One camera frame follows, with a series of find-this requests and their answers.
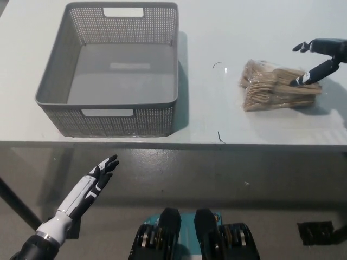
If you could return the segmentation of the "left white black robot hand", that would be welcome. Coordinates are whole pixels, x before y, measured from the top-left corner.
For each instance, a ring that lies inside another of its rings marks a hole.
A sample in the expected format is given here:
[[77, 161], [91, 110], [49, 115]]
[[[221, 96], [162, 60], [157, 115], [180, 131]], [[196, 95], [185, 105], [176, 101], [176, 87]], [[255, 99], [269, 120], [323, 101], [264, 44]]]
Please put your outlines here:
[[83, 176], [58, 207], [56, 214], [73, 221], [80, 219], [113, 176], [112, 171], [119, 164], [117, 157], [115, 154], [106, 158]]

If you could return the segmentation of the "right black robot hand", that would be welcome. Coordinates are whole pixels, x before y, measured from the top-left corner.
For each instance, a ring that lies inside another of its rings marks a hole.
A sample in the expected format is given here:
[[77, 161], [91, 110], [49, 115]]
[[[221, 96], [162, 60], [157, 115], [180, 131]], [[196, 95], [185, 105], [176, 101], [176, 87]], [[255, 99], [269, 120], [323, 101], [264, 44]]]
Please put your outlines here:
[[309, 51], [328, 55], [331, 58], [292, 80], [289, 84], [291, 87], [317, 83], [336, 72], [341, 63], [346, 63], [346, 39], [316, 38], [309, 42], [299, 43], [292, 51], [301, 53]]

